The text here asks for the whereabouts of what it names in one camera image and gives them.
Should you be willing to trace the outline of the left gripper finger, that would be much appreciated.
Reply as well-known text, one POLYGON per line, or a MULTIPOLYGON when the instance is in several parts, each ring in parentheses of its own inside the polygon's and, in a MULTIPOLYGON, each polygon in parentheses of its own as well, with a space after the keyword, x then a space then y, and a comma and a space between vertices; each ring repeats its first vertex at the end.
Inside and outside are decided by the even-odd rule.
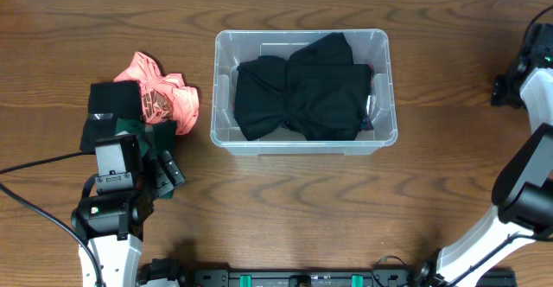
POLYGON ((174 185, 168 174, 165 163, 159 158, 149 160, 150 173, 155 186, 156 198, 172 198, 174 185))
POLYGON ((180 187, 185 183, 185 177, 174 161, 171 154, 165 150, 158 155, 162 168, 162 179, 166 183, 171 183, 174 188, 180 187))

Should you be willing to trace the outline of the dark green garment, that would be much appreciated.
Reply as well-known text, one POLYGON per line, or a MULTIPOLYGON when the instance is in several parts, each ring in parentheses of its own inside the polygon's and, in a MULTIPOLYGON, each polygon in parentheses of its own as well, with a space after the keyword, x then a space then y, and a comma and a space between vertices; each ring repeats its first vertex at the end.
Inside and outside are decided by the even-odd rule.
POLYGON ((176 127, 177 123, 173 120, 158 124, 145 124, 135 119, 119 118, 116 123, 115 135, 137 135, 144 172, 147 177, 154 180, 154 158, 165 150, 170 154, 174 153, 176 127))

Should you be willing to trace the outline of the clear plastic storage bin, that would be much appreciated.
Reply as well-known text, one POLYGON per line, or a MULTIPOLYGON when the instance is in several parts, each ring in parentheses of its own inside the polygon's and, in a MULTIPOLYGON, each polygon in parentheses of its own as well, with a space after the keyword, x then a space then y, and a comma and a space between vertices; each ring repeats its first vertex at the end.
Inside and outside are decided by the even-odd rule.
POLYGON ((282 127, 255 141, 246 140, 234 119, 237 67, 260 55, 288 59, 295 51, 331 34, 323 30, 224 30, 215 38, 212 142, 234 156, 270 154, 343 154, 367 156, 393 145, 398 138, 397 111, 391 71, 390 39, 382 29, 342 29, 352 47, 353 61, 371 66, 372 93, 366 106, 372 129, 353 141, 307 141, 282 127))

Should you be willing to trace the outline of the black shirt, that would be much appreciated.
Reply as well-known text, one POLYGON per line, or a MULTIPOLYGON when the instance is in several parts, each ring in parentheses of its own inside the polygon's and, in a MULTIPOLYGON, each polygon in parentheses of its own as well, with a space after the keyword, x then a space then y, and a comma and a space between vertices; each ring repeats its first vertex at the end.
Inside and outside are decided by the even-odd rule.
POLYGON ((331 33, 288 59, 261 55, 237 67, 234 118, 248 141, 283 127, 308 141, 353 141, 364 129, 373 69, 331 33))

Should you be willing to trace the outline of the red navy plaid shirt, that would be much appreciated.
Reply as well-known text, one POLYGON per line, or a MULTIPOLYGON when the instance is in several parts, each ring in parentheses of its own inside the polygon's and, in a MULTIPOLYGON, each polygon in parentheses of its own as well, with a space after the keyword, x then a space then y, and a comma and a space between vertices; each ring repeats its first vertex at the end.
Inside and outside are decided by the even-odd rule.
POLYGON ((372 105, 372 80, 374 77, 374 71, 372 65, 365 65, 364 73, 364 83, 365 83, 365 93, 366 93, 366 102, 365 102, 365 116, 361 123, 360 129, 362 131, 372 131, 374 129, 371 121, 371 105, 372 105))

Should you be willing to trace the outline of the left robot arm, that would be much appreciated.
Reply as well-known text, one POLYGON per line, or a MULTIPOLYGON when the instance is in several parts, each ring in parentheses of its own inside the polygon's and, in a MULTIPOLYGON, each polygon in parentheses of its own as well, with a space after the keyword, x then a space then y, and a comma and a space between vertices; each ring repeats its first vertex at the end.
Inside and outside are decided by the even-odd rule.
POLYGON ((183 286, 178 261, 152 259, 140 267, 143 225, 154 212, 154 201, 181 186, 185 178, 171 154, 134 143, 96 147, 99 172, 83 188, 72 213, 78 239, 82 284, 93 286, 183 286))

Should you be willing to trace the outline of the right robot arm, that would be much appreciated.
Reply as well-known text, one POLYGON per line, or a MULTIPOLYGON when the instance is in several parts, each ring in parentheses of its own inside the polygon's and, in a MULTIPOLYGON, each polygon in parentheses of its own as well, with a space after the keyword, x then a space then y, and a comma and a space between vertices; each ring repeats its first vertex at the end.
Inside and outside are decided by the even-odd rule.
POLYGON ((414 286, 514 286, 514 272, 496 264, 523 246, 552 241, 552 42, 524 41, 495 80, 491 102, 524 107, 532 134, 499 173, 485 215, 426 262, 414 286))

